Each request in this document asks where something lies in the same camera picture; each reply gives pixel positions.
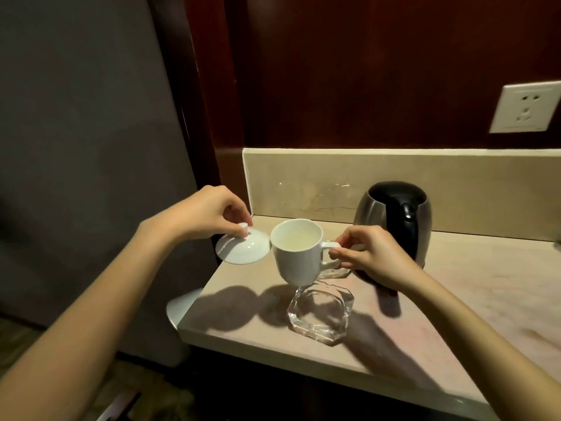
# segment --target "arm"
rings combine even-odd
[[[0,381],[3,419],[79,419],[94,396],[158,268],[180,242],[246,232],[245,204],[223,186],[206,186],[144,220],[107,269]]]
[[[426,274],[380,226],[349,227],[329,252],[401,291],[423,311],[502,420],[561,419],[561,385]],[[348,248],[363,244],[365,251]]]

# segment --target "forearm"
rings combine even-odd
[[[502,420],[561,419],[561,386],[424,272],[409,297]]]
[[[0,413],[6,419],[80,417],[171,251],[142,229],[2,378]]]

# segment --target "white cup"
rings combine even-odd
[[[280,276],[297,287],[315,282],[322,270],[334,269],[340,261],[323,261],[323,251],[337,248],[337,242],[324,241],[323,230],[305,218],[286,220],[271,232],[271,244]]]

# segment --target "cup handle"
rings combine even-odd
[[[329,248],[341,248],[341,246],[335,241],[323,241],[321,243],[321,270],[336,269],[341,263],[339,259],[333,261],[323,261],[323,252]]]

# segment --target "black kettle lid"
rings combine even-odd
[[[401,204],[414,204],[419,206],[426,202],[426,193],[423,189],[412,183],[390,181],[376,183],[368,189],[370,198],[382,204],[398,202]]]

